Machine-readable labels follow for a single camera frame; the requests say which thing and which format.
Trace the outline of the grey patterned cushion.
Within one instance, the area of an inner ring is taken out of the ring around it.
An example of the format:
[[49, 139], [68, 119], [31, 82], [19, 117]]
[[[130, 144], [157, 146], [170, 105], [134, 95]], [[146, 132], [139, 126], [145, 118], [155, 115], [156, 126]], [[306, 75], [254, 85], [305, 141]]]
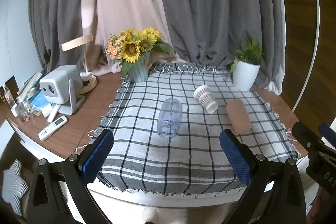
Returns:
[[2, 198], [9, 203], [15, 214], [22, 216], [21, 199], [27, 193], [29, 186], [21, 178], [22, 164], [15, 160], [9, 169], [3, 171]]

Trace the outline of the pink cylindrical cup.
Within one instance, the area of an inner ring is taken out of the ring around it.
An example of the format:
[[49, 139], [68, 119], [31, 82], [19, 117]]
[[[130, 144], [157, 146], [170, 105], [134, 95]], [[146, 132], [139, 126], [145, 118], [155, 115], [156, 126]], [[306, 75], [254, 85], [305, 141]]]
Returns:
[[235, 99], [228, 101], [226, 104], [226, 112], [235, 135], [250, 132], [251, 122], [242, 100]]

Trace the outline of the white projector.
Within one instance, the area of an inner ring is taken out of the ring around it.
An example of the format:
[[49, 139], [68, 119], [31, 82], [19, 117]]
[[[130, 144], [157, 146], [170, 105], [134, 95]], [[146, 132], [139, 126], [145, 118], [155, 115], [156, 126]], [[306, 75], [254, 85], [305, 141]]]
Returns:
[[76, 65], [63, 65], [39, 81], [48, 102], [60, 105], [60, 114], [72, 115], [84, 102], [85, 96], [77, 95], [83, 83]]

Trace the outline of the white pot green plant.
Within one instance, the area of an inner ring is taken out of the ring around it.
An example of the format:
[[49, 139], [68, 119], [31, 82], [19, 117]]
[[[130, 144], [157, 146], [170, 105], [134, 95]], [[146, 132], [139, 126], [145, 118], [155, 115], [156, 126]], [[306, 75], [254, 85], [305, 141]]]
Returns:
[[244, 47], [235, 51], [235, 60], [230, 70], [235, 88], [243, 92], [248, 92], [252, 88], [263, 55], [259, 40], [256, 38], [247, 39]]

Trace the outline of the blue packet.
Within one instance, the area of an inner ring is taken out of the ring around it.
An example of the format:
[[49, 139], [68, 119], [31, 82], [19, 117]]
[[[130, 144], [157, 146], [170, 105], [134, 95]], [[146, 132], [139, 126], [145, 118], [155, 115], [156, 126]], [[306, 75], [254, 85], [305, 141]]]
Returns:
[[29, 103], [32, 111], [40, 111], [50, 104], [41, 90], [34, 97], [29, 99]]

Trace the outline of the black white checkered tablecloth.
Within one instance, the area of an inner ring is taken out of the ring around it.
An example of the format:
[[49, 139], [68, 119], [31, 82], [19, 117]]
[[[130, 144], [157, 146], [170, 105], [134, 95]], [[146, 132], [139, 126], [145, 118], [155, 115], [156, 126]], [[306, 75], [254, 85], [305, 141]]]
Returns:
[[[194, 99], [196, 88], [207, 85], [219, 104], [212, 114]], [[179, 132], [171, 139], [157, 134], [165, 100], [182, 104]], [[219, 136], [231, 127], [226, 113], [230, 100], [242, 100], [251, 130], [239, 135], [253, 153], [270, 161], [298, 159], [286, 127], [255, 92], [241, 92], [221, 68], [192, 64], [159, 64], [143, 83], [125, 81], [108, 113], [94, 131], [110, 130], [114, 144], [97, 177], [120, 191], [162, 194], [207, 194], [242, 188], [220, 146]]]

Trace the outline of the white remote control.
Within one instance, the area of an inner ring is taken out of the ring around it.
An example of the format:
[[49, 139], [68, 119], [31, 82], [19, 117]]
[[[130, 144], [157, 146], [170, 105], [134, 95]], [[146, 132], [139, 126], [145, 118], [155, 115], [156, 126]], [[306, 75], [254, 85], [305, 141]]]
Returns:
[[48, 139], [67, 122], [68, 122], [68, 119], [65, 116], [61, 116], [60, 118], [56, 119], [51, 124], [49, 124], [47, 127], [45, 127], [40, 133], [38, 133], [39, 139], [41, 141]]

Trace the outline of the small water bottle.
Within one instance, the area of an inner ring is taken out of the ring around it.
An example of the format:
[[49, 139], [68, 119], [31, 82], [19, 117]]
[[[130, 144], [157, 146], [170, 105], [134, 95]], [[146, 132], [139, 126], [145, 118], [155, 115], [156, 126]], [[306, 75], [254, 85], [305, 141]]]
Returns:
[[6, 84], [3, 84], [2, 87], [3, 87], [3, 94], [5, 96], [6, 102], [9, 108], [11, 109], [13, 106], [15, 106], [15, 100], [11, 94], [10, 89], [6, 86]]

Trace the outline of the pink beige curtain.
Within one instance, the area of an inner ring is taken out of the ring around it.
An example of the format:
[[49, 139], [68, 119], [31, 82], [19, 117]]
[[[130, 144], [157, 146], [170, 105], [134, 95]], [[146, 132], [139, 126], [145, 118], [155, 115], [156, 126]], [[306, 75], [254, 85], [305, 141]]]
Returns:
[[81, 0], [83, 34], [92, 34], [94, 41], [87, 46], [88, 68], [95, 76], [118, 73], [121, 65], [106, 55], [111, 34], [133, 28], [153, 27], [171, 44], [163, 0]]

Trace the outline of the sunflower bouquet blue vase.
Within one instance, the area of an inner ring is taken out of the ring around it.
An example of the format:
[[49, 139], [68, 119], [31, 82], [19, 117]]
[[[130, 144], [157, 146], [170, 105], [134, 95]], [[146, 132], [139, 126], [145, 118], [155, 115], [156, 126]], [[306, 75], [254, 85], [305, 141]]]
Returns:
[[133, 83], [143, 83], [153, 63], [151, 54], [170, 54], [174, 49], [163, 41], [163, 35], [158, 30], [148, 27], [140, 31], [129, 28], [118, 35], [111, 34], [106, 52], [110, 59], [121, 64], [124, 77], [129, 77]]

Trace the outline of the grey curtain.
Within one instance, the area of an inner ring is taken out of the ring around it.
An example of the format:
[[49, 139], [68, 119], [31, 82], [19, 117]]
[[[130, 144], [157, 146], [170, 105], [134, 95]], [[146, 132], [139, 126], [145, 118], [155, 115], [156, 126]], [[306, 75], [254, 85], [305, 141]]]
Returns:
[[[255, 86], [276, 94], [285, 75], [284, 0], [163, 0], [175, 53], [154, 53], [155, 62], [184, 60], [226, 66], [247, 39], [256, 38], [264, 53]], [[87, 46], [81, 0], [29, 0], [29, 20], [38, 57], [45, 71], [60, 65], [83, 68]]]

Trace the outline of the clear plastic jar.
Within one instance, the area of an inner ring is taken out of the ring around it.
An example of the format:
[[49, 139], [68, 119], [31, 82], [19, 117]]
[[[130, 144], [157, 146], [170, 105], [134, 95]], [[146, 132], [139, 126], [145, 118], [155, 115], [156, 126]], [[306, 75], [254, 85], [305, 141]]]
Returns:
[[163, 102], [157, 120], [157, 133], [163, 138], [173, 138], [179, 132], [182, 120], [182, 104], [169, 98]]

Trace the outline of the white patterned paper cup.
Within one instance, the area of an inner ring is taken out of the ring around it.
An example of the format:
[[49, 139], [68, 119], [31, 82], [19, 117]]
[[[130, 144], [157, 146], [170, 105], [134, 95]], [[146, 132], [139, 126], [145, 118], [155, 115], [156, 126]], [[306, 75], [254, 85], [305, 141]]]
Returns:
[[216, 102], [207, 85], [202, 85], [196, 88], [193, 97], [209, 114], [217, 111], [219, 107], [219, 104]]

